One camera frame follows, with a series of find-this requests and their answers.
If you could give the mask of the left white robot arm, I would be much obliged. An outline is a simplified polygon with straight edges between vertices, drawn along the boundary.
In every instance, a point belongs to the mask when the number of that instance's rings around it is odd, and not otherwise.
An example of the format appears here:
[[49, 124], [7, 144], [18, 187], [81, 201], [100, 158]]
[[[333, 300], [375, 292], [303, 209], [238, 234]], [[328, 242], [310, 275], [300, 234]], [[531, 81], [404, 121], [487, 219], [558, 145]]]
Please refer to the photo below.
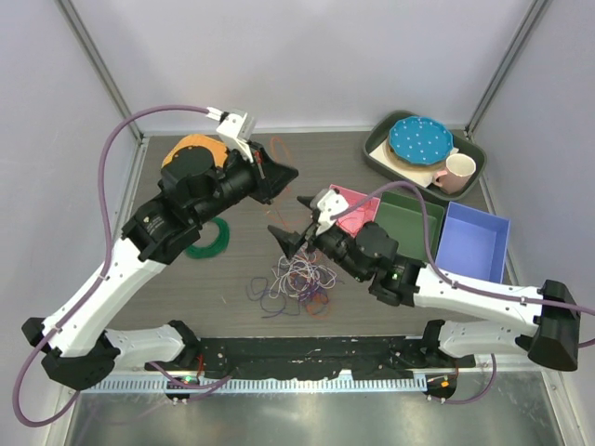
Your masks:
[[44, 352], [41, 364], [51, 380], [84, 390], [118, 369], [159, 361], [186, 371], [197, 362], [199, 341], [182, 321], [127, 332], [107, 326], [145, 283], [199, 240], [205, 223], [246, 197], [269, 204], [298, 177], [296, 168], [275, 162], [260, 144], [248, 148], [252, 160], [228, 150], [223, 166], [205, 146], [171, 151], [159, 193], [124, 224], [97, 276], [53, 315], [22, 325], [30, 344]]

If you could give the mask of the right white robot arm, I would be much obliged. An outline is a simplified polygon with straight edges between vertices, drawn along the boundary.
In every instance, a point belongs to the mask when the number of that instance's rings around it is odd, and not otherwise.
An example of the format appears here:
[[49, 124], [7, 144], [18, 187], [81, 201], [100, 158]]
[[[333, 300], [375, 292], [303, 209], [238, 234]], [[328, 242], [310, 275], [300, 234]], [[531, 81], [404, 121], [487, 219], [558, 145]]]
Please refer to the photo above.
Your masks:
[[525, 353], [552, 370], [577, 369], [581, 316], [565, 284], [547, 280], [540, 287], [511, 286], [447, 272], [400, 255], [398, 242], [374, 221], [350, 235], [331, 218], [332, 212], [348, 207], [336, 190], [300, 202], [309, 203], [312, 211], [311, 223], [302, 232], [268, 227], [285, 257], [302, 247], [320, 251], [354, 280], [367, 282], [369, 293], [387, 305], [474, 317], [470, 323], [427, 324], [419, 353], [429, 366], [475, 354]]

